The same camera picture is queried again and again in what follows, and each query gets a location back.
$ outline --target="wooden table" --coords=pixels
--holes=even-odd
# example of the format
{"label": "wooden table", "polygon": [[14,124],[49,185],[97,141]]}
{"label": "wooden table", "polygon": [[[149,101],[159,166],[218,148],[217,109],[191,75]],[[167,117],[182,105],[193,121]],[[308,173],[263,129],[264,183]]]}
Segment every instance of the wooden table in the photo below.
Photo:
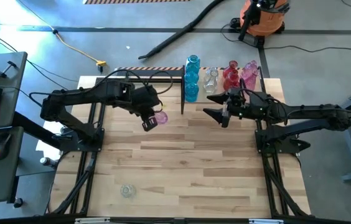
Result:
{"label": "wooden table", "polygon": [[[91,87],[96,77],[80,77]],[[280,79],[265,81],[267,92],[284,101]],[[160,91],[168,83],[155,83]],[[206,115],[214,103],[186,103],[180,114],[180,86],[160,95],[169,122],[144,132],[140,118],[107,107],[105,140],[98,155],[88,216],[105,217],[270,217],[261,156],[256,152],[254,121],[233,118],[223,129]],[[72,114],[87,122],[90,105],[74,106]],[[57,169],[51,209],[59,206],[75,184],[79,152],[67,154]],[[297,159],[279,155],[285,188],[309,213]],[[134,185],[136,195],[124,198],[120,188]],[[78,211],[83,201],[79,198]],[[279,195],[274,192],[278,211]]]}

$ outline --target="yellow and black hazard tape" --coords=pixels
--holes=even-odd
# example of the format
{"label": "yellow and black hazard tape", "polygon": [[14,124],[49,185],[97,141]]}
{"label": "yellow and black hazard tape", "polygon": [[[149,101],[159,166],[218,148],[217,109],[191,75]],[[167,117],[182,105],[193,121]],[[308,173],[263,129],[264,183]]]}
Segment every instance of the yellow and black hazard tape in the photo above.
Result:
{"label": "yellow and black hazard tape", "polygon": [[122,4],[122,3],[155,3],[155,2],[184,2],[190,0],[84,0],[84,4]]}
{"label": "yellow and black hazard tape", "polygon": [[160,70],[160,71],[178,71],[181,70],[182,67],[119,67],[115,68],[115,70],[119,69],[127,69],[127,70]]}

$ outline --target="gray floor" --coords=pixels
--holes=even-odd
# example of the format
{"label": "gray floor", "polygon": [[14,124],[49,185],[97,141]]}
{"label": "gray floor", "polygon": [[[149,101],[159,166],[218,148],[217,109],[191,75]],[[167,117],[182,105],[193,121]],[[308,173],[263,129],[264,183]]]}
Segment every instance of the gray floor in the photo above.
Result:
{"label": "gray floor", "polygon": [[[53,26],[64,27],[184,27],[210,2],[170,2],[152,4],[83,5],[82,0],[23,0],[38,15]],[[214,9],[199,28],[221,28],[239,15],[243,1],[227,0]],[[289,30],[351,30],[351,7],[339,0],[292,0],[286,15]],[[67,78],[98,75],[95,63],[63,46],[50,32],[19,32],[16,26],[44,25],[15,1],[0,1],[0,37],[18,51],[26,51],[28,59]],[[240,64],[259,60],[258,51],[240,43],[228,42],[218,33],[191,33],[170,45],[157,56],[146,60],[146,54],[171,33],[135,32],[63,32],[71,45],[78,46],[97,59],[115,67],[182,65],[190,54],[202,59],[202,66],[225,66],[229,60]],[[273,35],[266,47],[297,45],[307,49],[338,46],[351,47],[351,35]],[[0,53],[8,52],[0,45]],[[351,51],[326,50],[310,54],[296,49],[266,50],[271,77],[280,78],[286,101],[290,105],[342,103],[351,95]],[[76,83],[53,77],[67,88]],[[25,92],[58,89],[27,66],[22,89]],[[39,110],[24,96],[20,96],[18,112],[42,124]],[[341,175],[351,172],[351,157],[342,133],[317,131],[302,135],[312,146],[301,154],[302,173],[312,214],[321,218],[351,221],[351,182],[343,183]],[[35,152],[36,140],[24,136],[19,175],[46,172],[48,168],[37,161],[42,154]],[[18,194],[27,202],[13,210],[0,203],[0,218],[41,215],[45,210],[51,172],[26,175],[20,180]]]}

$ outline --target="yellow cable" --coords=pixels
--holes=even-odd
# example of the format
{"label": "yellow cable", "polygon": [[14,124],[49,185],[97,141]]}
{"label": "yellow cable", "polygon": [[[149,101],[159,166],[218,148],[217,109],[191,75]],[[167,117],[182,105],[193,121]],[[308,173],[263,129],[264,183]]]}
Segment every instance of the yellow cable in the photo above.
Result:
{"label": "yellow cable", "polygon": [[106,62],[101,61],[101,60],[97,60],[97,59],[95,59],[95,58],[89,56],[89,55],[86,54],[85,52],[82,52],[81,50],[78,50],[78,49],[76,49],[75,47],[72,47],[71,45],[68,45],[67,43],[65,43],[65,42],[62,40],[61,36],[60,36],[58,33],[56,33],[55,35],[56,35],[56,36],[58,37],[58,39],[59,39],[65,46],[67,46],[68,48],[70,48],[70,49],[72,49],[72,50],[75,50],[75,51],[81,53],[82,55],[84,55],[84,56],[86,56],[86,57],[88,57],[88,58],[94,60],[94,61],[96,62],[96,65],[97,65],[97,66],[98,66],[98,65],[100,65],[100,66],[106,65]]}
{"label": "yellow cable", "polygon": [[65,42],[62,40],[61,36],[59,35],[58,31],[54,32],[55,29],[54,29],[52,26],[50,26],[50,24],[48,24],[47,22],[45,22],[45,21],[44,21],[40,16],[38,16],[32,9],[30,9],[29,7],[27,7],[21,0],[18,0],[18,1],[19,1],[22,5],[24,5],[28,10],[30,10],[30,12],[33,13],[37,18],[39,18],[41,21],[43,21],[45,24],[47,24],[47,25],[52,29],[53,33],[58,37],[58,39],[59,39],[65,46],[67,46],[68,48],[70,48],[70,49],[72,49],[72,50],[75,50],[75,51],[81,53],[82,55],[84,55],[84,56],[86,56],[86,57],[88,57],[88,58],[94,60],[94,61],[96,62],[96,66],[105,66],[105,65],[106,65],[106,61],[97,60],[97,59],[95,59],[95,58],[89,56],[89,55],[86,54],[85,52],[82,52],[81,50],[78,50],[78,49],[76,49],[75,47],[72,47],[71,45],[68,45],[67,43],[65,43]]}

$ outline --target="orange shop vacuum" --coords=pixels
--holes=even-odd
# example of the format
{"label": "orange shop vacuum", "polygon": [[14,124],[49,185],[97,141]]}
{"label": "orange shop vacuum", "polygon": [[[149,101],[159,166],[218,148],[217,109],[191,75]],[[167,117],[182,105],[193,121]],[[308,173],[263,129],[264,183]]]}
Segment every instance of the orange shop vacuum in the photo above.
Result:
{"label": "orange shop vacuum", "polygon": [[288,0],[246,0],[240,17],[233,18],[230,27],[240,31],[240,41],[262,47],[265,37],[285,30],[283,20],[289,9]]}

